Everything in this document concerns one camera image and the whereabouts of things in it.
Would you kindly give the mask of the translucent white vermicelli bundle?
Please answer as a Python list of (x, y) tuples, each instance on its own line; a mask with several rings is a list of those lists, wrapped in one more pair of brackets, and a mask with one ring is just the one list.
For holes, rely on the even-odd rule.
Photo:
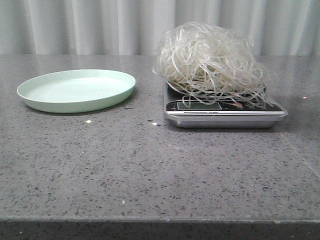
[(205, 105), (223, 102), (261, 109), (270, 103), (270, 73), (256, 61), (248, 38), (233, 29), (187, 22), (166, 31), (153, 72), (182, 94), (185, 106), (192, 99)]

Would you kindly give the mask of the silver black kitchen scale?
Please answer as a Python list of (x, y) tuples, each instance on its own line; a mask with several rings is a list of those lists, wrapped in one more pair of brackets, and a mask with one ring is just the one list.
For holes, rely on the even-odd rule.
[(168, 84), (164, 87), (164, 113), (179, 128), (271, 128), (283, 120), (288, 111), (270, 99), (265, 108), (234, 103), (230, 99), (207, 105), (191, 98), (183, 102), (183, 94)]

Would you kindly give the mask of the light green round plate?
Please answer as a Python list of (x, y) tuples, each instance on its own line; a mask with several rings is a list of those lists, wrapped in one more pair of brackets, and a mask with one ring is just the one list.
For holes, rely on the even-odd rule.
[(114, 106), (133, 92), (130, 74), (104, 69), (78, 69), (34, 77), (17, 88), (29, 107), (48, 113), (83, 113)]

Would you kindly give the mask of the white pleated curtain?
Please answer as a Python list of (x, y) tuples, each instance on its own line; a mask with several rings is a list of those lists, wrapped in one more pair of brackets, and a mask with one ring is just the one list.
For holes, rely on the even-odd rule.
[(2, 54), (153, 55), (186, 22), (236, 30), (253, 53), (320, 53), (317, 0), (3, 0)]

